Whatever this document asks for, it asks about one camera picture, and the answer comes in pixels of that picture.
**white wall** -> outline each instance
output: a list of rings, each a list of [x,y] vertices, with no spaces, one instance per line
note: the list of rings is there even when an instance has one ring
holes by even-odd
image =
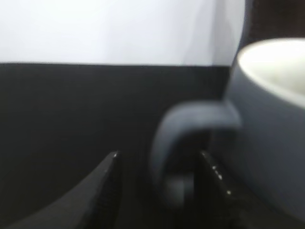
[[[1,0],[0,62],[231,64],[244,0]]]

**mug handle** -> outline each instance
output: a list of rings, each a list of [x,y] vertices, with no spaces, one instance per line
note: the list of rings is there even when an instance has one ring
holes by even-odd
[[[170,207],[184,206],[193,195],[193,176],[167,177],[165,167],[177,144],[184,138],[212,129],[238,130],[241,120],[230,102],[190,102],[172,108],[161,121],[149,160],[153,185]]]

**dark object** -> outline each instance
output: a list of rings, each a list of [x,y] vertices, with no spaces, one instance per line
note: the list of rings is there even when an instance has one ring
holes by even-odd
[[[122,159],[114,155],[106,181],[99,187],[79,229],[113,229],[122,197]]]
[[[304,223],[268,208],[204,151],[199,153],[195,185],[197,210],[202,216],[198,228],[305,229]]]
[[[5,229],[86,229],[113,228],[122,196],[122,166],[119,154],[112,152],[78,185],[47,207]]]
[[[304,0],[246,0],[239,49],[265,39],[305,37]]]

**mug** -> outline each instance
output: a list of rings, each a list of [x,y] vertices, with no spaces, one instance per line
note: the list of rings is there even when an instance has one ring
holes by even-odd
[[[192,178],[168,178],[168,159],[184,138],[206,131],[208,153],[265,203],[304,221],[305,39],[245,46],[222,101],[184,103],[165,115],[149,166],[169,204],[183,204]]]

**mug rim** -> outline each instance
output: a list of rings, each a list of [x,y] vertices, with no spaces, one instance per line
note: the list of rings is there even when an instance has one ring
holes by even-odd
[[[254,82],[256,85],[258,85],[260,88],[266,90],[267,92],[275,95],[276,97],[282,100],[285,100],[291,104],[297,105],[305,109],[305,94],[294,92],[287,88],[281,87],[275,83],[269,82],[263,77],[258,76],[258,74],[256,74],[251,68],[249,68],[243,63],[245,54],[247,54],[250,51],[255,51],[255,49],[257,49],[258,47],[269,46],[275,43],[282,43],[283,45],[285,45],[285,44],[291,44],[292,42],[301,42],[305,47],[305,38],[275,38],[275,39],[262,40],[251,43],[243,47],[237,55],[237,63],[240,66],[240,69],[242,70],[244,75],[252,82]]]

